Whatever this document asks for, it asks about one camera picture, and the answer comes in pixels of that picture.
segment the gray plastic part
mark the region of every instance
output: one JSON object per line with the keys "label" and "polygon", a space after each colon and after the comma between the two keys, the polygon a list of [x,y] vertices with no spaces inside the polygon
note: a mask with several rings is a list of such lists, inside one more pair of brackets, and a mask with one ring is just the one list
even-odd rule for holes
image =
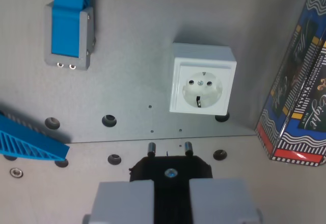
{"label": "gray plastic part", "polygon": [[57,66],[63,64],[64,68],[70,65],[78,70],[87,70],[91,63],[91,53],[94,50],[94,13],[93,8],[88,7],[80,12],[79,19],[79,57],[69,57],[52,53],[52,7],[53,2],[44,9],[45,43],[44,55],[48,65]]}
{"label": "gray plastic part", "polygon": [[153,224],[154,182],[101,182],[89,224]]}
{"label": "gray plastic part", "polygon": [[194,224],[259,224],[260,216],[241,179],[191,179]]}

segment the mounting hole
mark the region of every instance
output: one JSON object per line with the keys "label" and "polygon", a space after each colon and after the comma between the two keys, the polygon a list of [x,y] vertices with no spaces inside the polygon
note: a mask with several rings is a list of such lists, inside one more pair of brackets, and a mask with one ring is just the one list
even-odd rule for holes
{"label": "mounting hole", "polygon": [[19,168],[12,168],[12,169],[10,169],[9,173],[14,178],[22,178],[22,176],[24,175],[24,173],[22,172],[22,170],[19,169]]}
{"label": "mounting hole", "polygon": [[8,155],[4,155],[4,158],[10,161],[14,161],[17,159],[17,157],[13,157],[13,156],[8,156]]}
{"label": "mounting hole", "polygon": [[102,124],[106,127],[114,127],[117,124],[117,119],[114,116],[106,115],[102,118]]}
{"label": "mounting hole", "polygon": [[215,116],[215,119],[218,122],[226,122],[230,118],[229,112],[226,114],[226,116]]}
{"label": "mounting hole", "polygon": [[54,117],[49,117],[45,120],[45,125],[47,128],[51,130],[57,130],[60,127],[60,122],[58,119]]}
{"label": "mounting hole", "polygon": [[112,165],[118,165],[121,163],[121,157],[117,154],[112,154],[107,158],[107,161]]}
{"label": "mounting hole", "polygon": [[213,158],[220,161],[224,160],[228,156],[227,152],[223,149],[216,150],[213,154]]}
{"label": "mounting hole", "polygon": [[60,167],[60,168],[65,168],[68,166],[69,162],[67,159],[63,160],[63,161],[55,161],[55,164],[57,167]]}

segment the blue ribbed piece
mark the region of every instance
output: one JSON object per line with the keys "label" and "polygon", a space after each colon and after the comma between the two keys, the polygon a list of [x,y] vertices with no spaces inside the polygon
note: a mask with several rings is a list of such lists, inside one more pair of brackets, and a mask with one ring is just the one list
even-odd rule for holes
{"label": "blue ribbed piece", "polygon": [[69,147],[0,115],[0,154],[63,161]]}
{"label": "blue ribbed piece", "polygon": [[52,53],[79,56],[79,13],[90,0],[54,0],[52,8]]}

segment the metal pin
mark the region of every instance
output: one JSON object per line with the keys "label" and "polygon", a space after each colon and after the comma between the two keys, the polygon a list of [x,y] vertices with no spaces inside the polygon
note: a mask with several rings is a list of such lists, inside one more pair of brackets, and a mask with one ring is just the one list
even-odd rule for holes
{"label": "metal pin", "polygon": [[193,145],[191,144],[191,142],[185,142],[184,143],[184,150],[185,150],[186,156],[193,156],[194,155]]}
{"label": "metal pin", "polygon": [[154,157],[156,153],[156,144],[151,142],[148,144],[147,156]]}

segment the blue plastic clip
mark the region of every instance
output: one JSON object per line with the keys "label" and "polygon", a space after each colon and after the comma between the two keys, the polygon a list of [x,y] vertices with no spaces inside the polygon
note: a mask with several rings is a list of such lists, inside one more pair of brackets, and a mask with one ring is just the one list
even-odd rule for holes
{"label": "blue plastic clip", "polygon": [[52,53],[79,56],[79,14],[90,0],[54,0],[52,8]]}
{"label": "blue plastic clip", "polygon": [[65,160],[69,147],[0,115],[0,154],[42,160]]}

